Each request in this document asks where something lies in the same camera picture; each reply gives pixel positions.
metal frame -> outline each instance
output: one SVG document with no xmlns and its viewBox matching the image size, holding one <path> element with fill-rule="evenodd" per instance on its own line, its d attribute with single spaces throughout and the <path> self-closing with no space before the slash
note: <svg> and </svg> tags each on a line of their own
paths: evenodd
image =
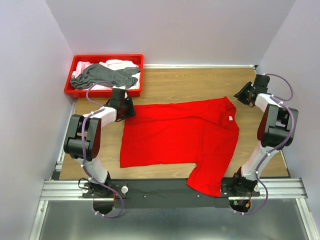
<svg viewBox="0 0 320 240">
<path fill-rule="evenodd" d="M 148 66 L 149 68 L 164 68 L 164 66 Z M 173 68 L 185 68 L 186 66 L 176 66 Z M 77 99 L 73 100 L 70 117 L 75 113 Z M 287 166 L 283 153 L 281 151 L 285 166 Z M 65 152 L 63 150 L 63 141 L 60 152 L 56 161 L 55 171 L 60 172 L 64 161 Z M 308 209 L 306 198 L 308 198 L 303 182 L 300 178 L 262 178 L 261 179 L 268 188 L 270 199 L 296 199 L 301 218 L 306 229 L 308 238 L 310 240 L 318 240 L 319 235 L 315 227 L 312 215 Z M 259 183 L 260 196 L 253 196 L 253 199 L 264 199 L 266 191 Z M 242 197 L 229 197 L 229 200 L 239 200 Z M 40 196 L 39 205 L 33 222 L 33 227 L 30 234 L 30 240 L 38 240 L 41 234 L 42 226 L 44 224 L 49 201 L 113 201 L 113 198 L 83 198 L 82 190 L 78 187 L 77 180 L 46 180 L 43 184 L 43 189 Z"/>
</svg>

white cloth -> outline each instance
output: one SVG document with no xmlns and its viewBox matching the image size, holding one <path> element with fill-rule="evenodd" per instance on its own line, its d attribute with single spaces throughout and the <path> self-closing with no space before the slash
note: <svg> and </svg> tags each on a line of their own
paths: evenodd
<svg viewBox="0 0 320 240">
<path fill-rule="evenodd" d="M 82 74 L 85 70 L 85 68 L 89 67 L 91 64 L 88 61 L 79 61 L 76 65 L 75 71 L 72 72 L 72 78 L 78 77 L 80 74 Z M 107 60 L 106 62 L 99 62 L 102 66 L 105 66 L 106 68 L 112 69 L 112 70 L 119 70 L 119 69 L 125 69 L 125 68 L 136 68 L 139 66 L 135 65 L 132 61 L 127 60 L 118 60 L 118 59 L 111 59 Z M 138 81 L 135 85 L 130 87 L 130 89 L 139 89 L 140 88 L 140 72 L 137 74 L 132 75 L 132 77 L 137 78 Z M 111 87 L 102 86 L 102 85 L 95 85 L 91 90 L 111 90 Z"/>
</svg>

wire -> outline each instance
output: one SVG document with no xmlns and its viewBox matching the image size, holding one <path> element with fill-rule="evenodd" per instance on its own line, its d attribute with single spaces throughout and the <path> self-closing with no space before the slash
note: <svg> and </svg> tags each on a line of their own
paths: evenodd
<svg viewBox="0 0 320 240">
<path fill-rule="evenodd" d="M 87 122 L 88 118 L 90 118 L 90 117 L 94 116 L 95 114 L 98 114 L 98 113 L 100 113 L 100 112 L 102 112 L 102 111 L 104 110 L 104 108 L 103 108 L 104 106 L 103 106 L 102 104 L 100 104 L 100 103 L 98 103 L 98 102 L 95 102 L 95 101 L 93 101 L 93 100 L 91 100 L 91 99 L 89 98 L 89 91 L 90 91 L 95 85 L 97 85 L 97 84 L 99 84 L 99 83 L 101 83 L 101 82 L 99 81 L 99 82 L 93 84 L 91 87 L 89 87 L 88 90 L 87 90 L 87 92 L 86 92 L 86 95 L 85 95 L 86 98 L 88 99 L 88 101 L 90 101 L 91 103 L 94 103 L 94 104 L 97 104 L 97 105 L 101 106 L 101 108 L 98 109 L 98 110 L 96 110 L 96 111 L 94 111 L 93 113 L 88 114 L 88 115 L 84 118 L 84 120 L 83 120 L 83 122 L 82 122 L 81 141 L 82 141 L 83 161 L 82 161 L 82 165 L 81 165 L 81 166 L 83 167 L 84 172 L 88 175 L 89 178 L 91 178 L 93 181 L 95 181 L 96 183 L 98 183 L 98 184 L 101 185 L 102 187 L 104 187 L 104 188 L 110 190 L 111 192 L 113 192 L 116 196 L 119 197 L 119 199 L 120 199 L 120 201 L 121 201 L 121 210 L 120 210 L 120 212 L 117 213 L 116 215 L 105 215 L 105 214 L 101 214 L 101 213 L 98 212 L 98 211 L 95 212 L 95 214 L 96 214 L 96 215 L 100 215 L 100 216 L 102 216 L 102 217 L 104 217 L 104 218 L 117 218 L 117 217 L 119 217 L 119 216 L 121 215 L 121 213 L 122 213 L 123 210 L 125 209 L 125 202 L 124 202 L 123 198 L 121 197 L 121 195 L 120 195 L 116 190 L 114 190 L 113 188 L 105 185 L 104 183 L 102 183 L 102 182 L 100 182 L 99 180 L 97 180 L 94 176 L 92 176 L 92 175 L 90 174 L 90 172 L 88 171 L 87 167 L 86 167 L 86 161 L 87 161 L 87 151 L 86 151 L 86 144 L 85 144 L 86 122 Z"/>
<path fill-rule="evenodd" d="M 277 78 L 282 79 L 283 81 L 286 82 L 286 84 L 287 84 L 287 85 L 289 86 L 289 88 L 290 88 L 291 96 L 290 96 L 288 99 L 284 99 L 284 98 L 279 97 L 279 96 L 274 96 L 275 98 L 280 99 L 280 100 L 282 100 L 282 101 L 286 101 L 286 102 L 287 102 L 287 101 L 290 101 L 290 100 L 293 98 L 293 96 L 294 96 L 294 90 L 293 90 L 291 84 L 289 83 L 289 81 L 288 81 L 287 79 L 285 79 L 284 77 L 279 76 L 279 75 L 277 75 L 277 74 L 274 74 L 274 73 L 268 73 L 268 74 L 265 74 L 265 75 L 266 75 L 266 76 L 275 76 L 275 77 L 277 77 Z"/>
<path fill-rule="evenodd" d="M 284 81 L 288 84 L 288 86 L 289 86 L 289 88 L 290 88 L 290 90 L 291 90 L 291 96 L 290 96 L 289 99 L 283 99 L 283 98 L 281 98 L 281 97 L 274 96 L 274 95 L 271 95 L 271 97 L 270 97 L 273 101 L 275 101 L 275 102 L 276 102 L 277 104 L 279 104 L 281 107 L 285 108 L 286 111 L 289 113 L 290 118 L 291 118 L 291 128 L 290 128 L 289 133 L 288 133 L 288 135 L 286 136 L 286 138 L 285 138 L 280 144 L 278 144 L 277 146 L 275 146 L 275 147 L 272 148 L 271 150 L 267 151 L 267 152 L 263 155 L 263 157 L 261 158 L 261 160 L 259 161 L 259 163 L 257 164 L 257 166 L 256 166 L 256 168 L 255 168 L 255 177 L 256 177 L 257 181 L 258 181 L 258 182 L 263 186 L 263 188 L 265 189 L 265 199 L 264 199 L 262 205 L 260 205 L 257 209 L 255 209 L 255 210 L 253 210 L 253 211 L 250 211 L 250 212 L 240 212 L 240 211 L 236 211 L 236 210 L 234 211 L 235 213 L 240 213 L 240 214 L 242 214 L 242 215 L 254 214 L 254 213 L 260 211 L 260 210 L 266 205 L 266 203 L 267 203 L 267 201 L 268 201 L 268 198 L 269 198 L 269 192 L 268 192 L 267 186 L 261 181 L 261 179 L 260 179 L 260 177 L 259 177 L 259 168 L 260 168 L 261 164 L 264 162 L 264 160 L 265 160 L 273 151 L 275 151 L 275 150 L 283 147 L 283 146 L 288 142 L 288 140 L 290 139 L 290 137 L 291 137 L 292 134 L 294 133 L 294 129 L 295 129 L 295 119 L 294 119 L 294 115 L 293 115 L 292 111 L 289 109 L 289 107 L 287 107 L 286 105 L 284 105 L 284 102 L 283 102 L 283 101 L 289 101 L 289 100 L 292 99 L 292 97 L 293 97 L 293 95 L 294 95 L 294 91 L 293 91 L 293 89 L 292 89 L 292 86 L 291 86 L 290 83 L 289 83 L 284 77 L 282 77 L 282 76 L 279 76 L 279 75 L 276 75 L 276 74 L 273 74 L 273 73 L 266 74 L 266 75 L 267 75 L 267 76 L 276 76 L 276 77 L 281 78 L 282 80 L 284 80 Z"/>
</svg>

pile of clothes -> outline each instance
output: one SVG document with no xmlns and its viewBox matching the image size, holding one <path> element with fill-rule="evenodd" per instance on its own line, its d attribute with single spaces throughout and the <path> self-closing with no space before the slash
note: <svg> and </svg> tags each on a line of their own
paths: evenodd
<svg viewBox="0 0 320 240">
<path fill-rule="evenodd" d="M 93 84 L 92 90 L 109 90 L 112 87 L 139 89 L 140 68 L 132 61 L 112 59 L 106 62 L 90 63 L 79 61 L 72 73 L 70 85 L 86 91 Z"/>
</svg>

gray floor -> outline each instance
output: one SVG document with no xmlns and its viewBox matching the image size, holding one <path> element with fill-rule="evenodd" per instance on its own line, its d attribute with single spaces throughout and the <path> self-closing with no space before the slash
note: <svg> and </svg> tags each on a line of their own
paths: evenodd
<svg viewBox="0 0 320 240">
<path fill-rule="evenodd" d="M 259 206 L 262 200 L 254 200 Z M 94 215 L 89 201 L 48 205 L 41 240 L 305 240 L 295 199 L 270 199 L 258 213 L 226 208 L 127 209 L 120 218 Z"/>
</svg>

